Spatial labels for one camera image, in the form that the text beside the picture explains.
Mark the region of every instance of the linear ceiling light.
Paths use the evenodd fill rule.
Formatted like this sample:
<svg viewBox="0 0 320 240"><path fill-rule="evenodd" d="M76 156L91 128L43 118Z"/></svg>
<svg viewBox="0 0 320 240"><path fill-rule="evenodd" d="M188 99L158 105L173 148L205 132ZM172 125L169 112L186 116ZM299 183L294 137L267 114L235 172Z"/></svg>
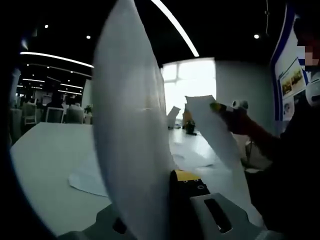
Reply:
<svg viewBox="0 0 320 240"><path fill-rule="evenodd" d="M77 88L77 89L83 89L83 87L81 87L81 86L73 86L73 85L68 85L68 84L64 84L64 83L61 83L60 85L67 86L67 87L73 87L73 88Z"/></svg>
<svg viewBox="0 0 320 240"><path fill-rule="evenodd" d="M78 93L78 92L72 92L72 91L63 91L63 90L58 90L58 92L67 93L67 94L78 94L78 95L82 95L81 93Z"/></svg>
<svg viewBox="0 0 320 240"><path fill-rule="evenodd" d="M84 62L81 62L81 61L76 61L76 60L72 60L69 58L65 58L65 57L61 57L61 56L54 56L54 55L45 54L45 53L32 52L32 51L22 51L22 52L20 52L20 55L37 55L37 56L49 57L49 58L60 59L60 60L68 61L71 63L80 64L83 66L94 68L94 66L87 64L87 63L84 63Z"/></svg>
<svg viewBox="0 0 320 240"><path fill-rule="evenodd" d="M181 37L184 39L185 43L190 48L191 52L195 57L199 57L199 53L197 52L195 46L191 42L190 38L188 37L186 31L182 28L180 23L177 19L173 16L173 14L169 11L169 9L160 1L160 0L151 0L163 13L166 17L170 20L173 24L175 29L180 33Z"/></svg>
<svg viewBox="0 0 320 240"><path fill-rule="evenodd" d="M33 81L33 82L41 82L41 83L45 82L45 81L42 81L42 80L34 80L34 79L27 79L27 78L23 78L22 80Z"/></svg>

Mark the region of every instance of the bright window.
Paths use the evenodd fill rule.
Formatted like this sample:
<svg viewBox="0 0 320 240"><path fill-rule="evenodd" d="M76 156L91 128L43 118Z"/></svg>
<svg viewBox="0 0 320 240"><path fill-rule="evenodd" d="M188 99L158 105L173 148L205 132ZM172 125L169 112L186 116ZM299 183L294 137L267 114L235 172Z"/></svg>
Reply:
<svg viewBox="0 0 320 240"><path fill-rule="evenodd" d="M193 59L169 63L163 66L166 114L173 106L181 109L177 119L183 118L185 96L199 97L212 95L217 97L216 68L214 59Z"/></svg>

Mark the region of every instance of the chair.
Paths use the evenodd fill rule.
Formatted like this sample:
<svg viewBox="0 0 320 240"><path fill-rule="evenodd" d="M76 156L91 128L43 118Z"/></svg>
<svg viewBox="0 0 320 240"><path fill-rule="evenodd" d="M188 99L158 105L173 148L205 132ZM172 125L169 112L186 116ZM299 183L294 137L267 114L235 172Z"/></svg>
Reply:
<svg viewBox="0 0 320 240"><path fill-rule="evenodd" d="M37 124L36 118L37 106L31 103L24 103L22 106L22 113L24 118L24 125Z"/></svg>
<svg viewBox="0 0 320 240"><path fill-rule="evenodd" d="M46 123L62 123L64 119L64 109L57 107L48 107L45 115Z"/></svg>
<svg viewBox="0 0 320 240"><path fill-rule="evenodd" d="M67 124L83 124L85 111L83 109L67 109L66 123Z"/></svg>

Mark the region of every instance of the glove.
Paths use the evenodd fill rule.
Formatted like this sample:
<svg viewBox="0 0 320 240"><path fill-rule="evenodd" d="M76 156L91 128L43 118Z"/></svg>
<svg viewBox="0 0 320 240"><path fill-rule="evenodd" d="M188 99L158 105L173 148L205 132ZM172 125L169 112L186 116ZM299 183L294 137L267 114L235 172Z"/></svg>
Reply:
<svg viewBox="0 0 320 240"><path fill-rule="evenodd" d="M233 111L221 111L220 115L230 132L239 135L249 135L254 122L248 117L244 109L239 108Z"/></svg>

